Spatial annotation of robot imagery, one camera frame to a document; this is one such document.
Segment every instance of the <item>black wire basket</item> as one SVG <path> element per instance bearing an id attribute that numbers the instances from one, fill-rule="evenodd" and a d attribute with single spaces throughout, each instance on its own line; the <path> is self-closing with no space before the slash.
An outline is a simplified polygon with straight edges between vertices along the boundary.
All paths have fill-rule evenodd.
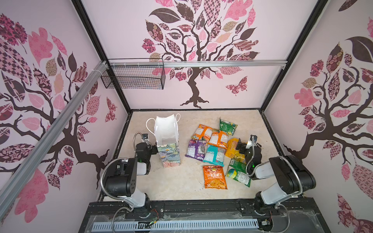
<path id="1" fill-rule="evenodd" d="M 163 59 L 128 58 L 109 60 L 120 60 L 120 63 L 111 62 L 110 68 L 102 74 L 101 79 L 106 88 L 115 88 L 119 85 L 120 88 L 163 89 L 166 80 Z"/>

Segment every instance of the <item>wallpaper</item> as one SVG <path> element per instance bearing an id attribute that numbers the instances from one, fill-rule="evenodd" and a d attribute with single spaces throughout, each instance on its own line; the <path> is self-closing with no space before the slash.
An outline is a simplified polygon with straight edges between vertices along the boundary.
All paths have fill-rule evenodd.
<path id="1" fill-rule="evenodd" d="M 372 6 L 331 2 L 266 111 L 285 153 L 315 176 L 306 195 L 332 232 L 373 232 Z"/>
<path id="2" fill-rule="evenodd" d="M 109 58 L 187 62 L 286 59 L 315 1 L 300 4 L 288 0 L 274 5 L 256 0 L 112 1 L 110 6 L 100 1 L 84 3 Z M 285 7 L 289 5 L 297 12 Z M 124 14 L 109 13 L 113 8 Z M 296 14 L 293 16 L 298 20 L 289 22 L 286 12 Z M 281 20 L 287 33 L 278 31 Z M 110 22 L 122 25 L 114 29 Z M 166 68 L 164 90 L 123 91 L 131 108 L 260 107 L 279 69 Z M 153 74 L 161 72 L 160 68 L 153 70 Z M 155 98 L 144 101 L 141 96 Z M 170 96 L 171 102 L 155 101 Z"/>
<path id="3" fill-rule="evenodd" d="M 59 9 L 55 16 L 45 13 L 52 6 Z M 35 16 L 38 12 L 43 13 L 41 18 Z M 98 62 L 69 1 L 39 0 L 22 7 L 12 2 L 2 7 L 1 186 Z M 106 89 L 99 79 L 1 220 L 1 231 L 76 232 L 88 203 L 97 199 L 100 172 L 114 153 L 125 119 L 115 90 Z"/>

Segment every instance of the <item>pink butterfly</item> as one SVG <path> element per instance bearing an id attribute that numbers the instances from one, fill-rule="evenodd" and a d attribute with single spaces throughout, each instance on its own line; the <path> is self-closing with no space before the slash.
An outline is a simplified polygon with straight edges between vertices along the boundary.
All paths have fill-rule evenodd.
<path id="1" fill-rule="evenodd" d="M 247 91 L 246 90 L 247 85 L 245 84 L 246 82 L 247 82 L 247 76 L 244 77 L 243 79 L 241 79 L 241 81 L 239 82 L 238 85 L 228 85 L 228 86 L 226 86 L 226 88 L 228 88 L 229 90 L 232 90 L 232 93 L 237 96 L 237 93 L 240 90 L 241 91 L 243 91 L 243 90 Z"/>
<path id="2" fill-rule="evenodd" d="M 107 102 L 107 106 L 109 107 L 109 112 L 108 114 L 106 114 L 106 117 L 105 117 L 105 122 L 108 122 L 110 120 L 114 120 L 115 119 L 115 110 L 116 110 L 116 106 L 115 104 L 112 104 L 111 100 L 109 100 L 109 98 L 106 97 L 106 102 Z"/>

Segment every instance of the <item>orange snack bag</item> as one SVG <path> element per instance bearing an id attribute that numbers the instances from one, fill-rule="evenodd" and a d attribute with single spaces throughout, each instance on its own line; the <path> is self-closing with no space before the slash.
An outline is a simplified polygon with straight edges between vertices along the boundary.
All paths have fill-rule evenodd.
<path id="1" fill-rule="evenodd" d="M 228 135 L 226 132 L 213 129 L 213 132 L 211 134 L 211 138 L 208 144 L 220 147 L 223 149 L 227 149 L 227 142 L 228 142 Z"/>
<path id="2" fill-rule="evenodd" d="M 221 166 L 203 166 L 203 174 L 205 176 L 205 188 L 228 189 L 227 182 Z"/>
<path id="3" fill-rule="evenodd" d="M 209 141 L 211 138 L 212 134 L 212 128 L 206 126 L 206 125 L 201 125 L 198 126 L 197 130 L 192 136 L 192 139 L 194 140 L 204 140 L 204 141 Z"/>

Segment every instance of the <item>teal snack bag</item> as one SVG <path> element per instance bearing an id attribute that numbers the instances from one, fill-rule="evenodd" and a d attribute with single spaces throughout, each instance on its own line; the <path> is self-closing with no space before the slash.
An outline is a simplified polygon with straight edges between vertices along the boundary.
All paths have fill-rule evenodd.
<path id="1" fill-rule="evenodd" d="M 232 122 L 222 120 L 220 118 L 220 130 L 226 132 L 229 135 L 233 135 L 238 125 Z"/>
<path id="2" fill-rule="evenodd" d="M 251 178 L 246 174 L 245 170 L 246 164 L 232 159 L 225 176 L 250 187 Z"/>
<path id="3" fill-rule="evenodd" d="M 213 145 L 207 145 L 206 154 L 205 158 L 203 159 L 203 162 L 224 167 L 223 162 L 225 152 L 226 149 L 219 148 Z"/>

